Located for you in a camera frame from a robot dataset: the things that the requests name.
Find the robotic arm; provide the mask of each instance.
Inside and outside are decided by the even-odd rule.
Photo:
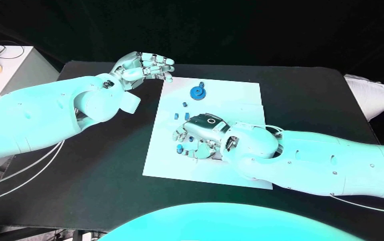
[[[46,148],[108,121],[134,113],[140,98],[128,90],[144,79],[173,81],[174,61],[132,52],[109,73],[20,89],[0,97],[0,157]]]
[[[197,149],[178,153],[229,162],[246,179],[315,195],[384,197],[384,146],[273,128],[276,133],[243,122],[229,125],[206,113],[181,125],[173,140],[197,138]]]

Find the black background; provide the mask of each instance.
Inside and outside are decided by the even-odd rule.
[[[0,33],[69,60],[322,66],[381,80],[384,0],[0,0]]]
[[[114,63],[71,62],[60,79],[108,72]],[[178,65],[176,76],[260,83],[266,123],[377,144],[344,77],[325,68]],[[161,208],[199,202],[253,204],[312,218],[365,239],[383,239],[384,213],[278,186],[273,190],[142,176],[163,82],[145,81],[132,93],[135,114],[119,111],[69,138],[49,168],[0,201],[0,224],[111,230]],[[16,156],[7,174],[48,152]],[[0,184],[22,184],[49,159]],[[344,197],[384,208],[381,198]]]

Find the small blue piece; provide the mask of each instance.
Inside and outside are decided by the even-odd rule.
[[[183,145],[177,145],[177,153],[178,153],[178,154],[183,153]]]
[[[206,97],[206,89],[204,89],[204,83],[200,82],[199,87],[191,88],[190,90],[190,97],[200,101]]]

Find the blue object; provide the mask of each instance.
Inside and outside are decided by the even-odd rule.
[[[204,87],[204,83],[200,82],[200,86],[199,87],[194,87],[191,88],[190,90],[190,97],[196,100],[196,101],[200,101],[204,97],[206,97],[206,89],[203,88]]]
[[[161,209],[118,227],[101,241],[361,241],[299,215],[252,205],[194,203]]]
[[[183,153],[183,145],[177,145],[177,153],[178,153],[178,154]]]

